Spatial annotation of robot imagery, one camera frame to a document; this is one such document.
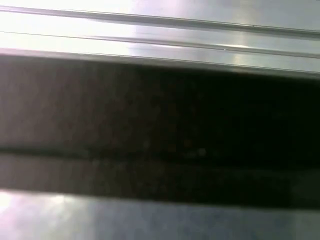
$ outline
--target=metal surface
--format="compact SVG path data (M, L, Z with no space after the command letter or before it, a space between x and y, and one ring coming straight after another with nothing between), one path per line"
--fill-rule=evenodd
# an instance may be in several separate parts
M156 16L220 23L319 31L317 0L0 0L0 5L44 10Z
M210 9L214 2L190 2L182 7L183 2L179 1L172 8L177 11L171 13L165 9L160 11L159 6L154 7L159 12L152 13L153 8L149 9L144 1L120 1L114 5L108 4L110 9L102 7L102 2L94 1L86 5L77 4L76 9L68 4L62 1L50 5L40 1L13 1L10 4L2 1L0 20L8 24L0 26L0 53L137 63L144 61L150 65L156 64L156 61L165 65L175 62L204 68L209 65L209 68L243 68L245 71L255 69L261 72L281 70L293 74L320 72L320 32L315 27L318 24L314 27L309 24L311 28L308 28L303 17L299 18L304 23L300 26L284 26L256 23L254 20L242 22L237 14L238 22L209 18L205 20L210 21L198 21L192 14L182 16L177 10L183 12L192 6L196 11L197 6L205 9L205 5L206 9ZM242 9L233 1L217 4L214 9L223 16L230 16L222 14L228 4ZM251 8L254 5L261 8L259 16L262 17L264 4L271 3L256 4L245 5L249 11L247 16L253 15L249 14L253 9L257 11L255 7ZM275 2L274 6L281 9L283 4ZM294 10L300 8L300 4L291 2ZM313 17L313 11L318 12L318 2L303 4L312 9L307 17L312 17L312 23L317 23L319 16ZM266 19L276 20L276 12L272 14L268 12ZM219 15L211 12L210 16ZM283 15L281 19L292 23Z
M319 212L0 191L5 240L318 240Z

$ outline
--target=metal strip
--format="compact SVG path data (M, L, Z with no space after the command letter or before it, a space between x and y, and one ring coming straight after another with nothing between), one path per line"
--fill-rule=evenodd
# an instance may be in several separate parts
M77 3L64 0L0 0L0 5L13 11L113 13L320 31L320 2L317 0L118 0L108 3L104 0Z

